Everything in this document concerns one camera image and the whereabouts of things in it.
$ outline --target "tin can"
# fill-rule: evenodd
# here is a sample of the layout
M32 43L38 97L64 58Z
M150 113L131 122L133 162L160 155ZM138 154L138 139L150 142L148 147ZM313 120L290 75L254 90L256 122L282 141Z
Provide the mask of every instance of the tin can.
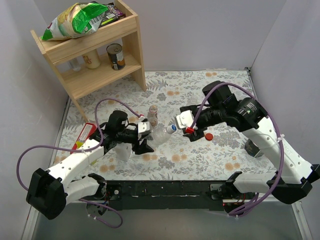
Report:
M124 59L124 52L122 46L118 43L113 43L106 48L108 53L111 67L114 70L121 70L126 66Z
M250 156L255 158L259 158L264 154L250 139L245 142L244 149Z

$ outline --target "bag of chips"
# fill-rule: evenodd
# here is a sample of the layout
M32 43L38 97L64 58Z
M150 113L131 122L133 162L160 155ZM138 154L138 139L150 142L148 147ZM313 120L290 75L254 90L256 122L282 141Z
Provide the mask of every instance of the bag of chips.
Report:
M66 40L95 33L108 11L106 5L95 2L75 3L57 16L44 31L42 40Z

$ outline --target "red cap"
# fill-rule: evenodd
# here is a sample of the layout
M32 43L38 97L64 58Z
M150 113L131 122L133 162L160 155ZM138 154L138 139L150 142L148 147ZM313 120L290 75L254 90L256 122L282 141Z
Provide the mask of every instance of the red cap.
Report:
M185 129L185 132L187 133L187 134L193 134L194 133L194 129L193 128L191 128L191 127L187 127L186 129Z
M214 136L211 133L207 133L205 135L205 139L207 139L208 141L211 141L212 139L214 139Z

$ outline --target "bottle cap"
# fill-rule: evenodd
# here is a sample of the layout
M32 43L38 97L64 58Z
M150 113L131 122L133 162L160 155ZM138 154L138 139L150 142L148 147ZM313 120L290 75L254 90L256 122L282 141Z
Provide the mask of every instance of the bottle cap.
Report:
M205 135L205 139L207 139L208 141L211 141L212 139L214 139L214 136L211 133L207 133Z
M195 129L194 129L194 128L191 128L191 127L187 127L187 128L185 129L185 132L186 132L187 134L193 134L194 131L195 131Z
M152 105L149 107L149 112L152 114L156 114L158 112L158 108L156 105Z
M177 127L175 125L170 125L166 129L169 134L173 134L175 131L177 131Z

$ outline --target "small bottle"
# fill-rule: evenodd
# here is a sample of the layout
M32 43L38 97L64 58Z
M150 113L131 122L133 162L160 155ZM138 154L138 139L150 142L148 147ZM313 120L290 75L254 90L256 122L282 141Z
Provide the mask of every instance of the small bottle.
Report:
M156 105L152 105L149 107L147 118L152 128L154 128L158 123L158 108Z
M81 66L80 66L77 58L74 58L74 59L71 59L70 61L68 61L68 65L75 72L79 72L81 70Z
M98 51L96 49L83 54L82 57L85 62L85 66L88 69L96 69L101 64Z
M157 147L167 142L171 138L171 135L176 131L177 127L175 125L158 127L151 133L153 140L148 140L147 144L155 150Z
M117 161L128 161L131 155L132 145L129 143L118 143L113 150L116 152Z

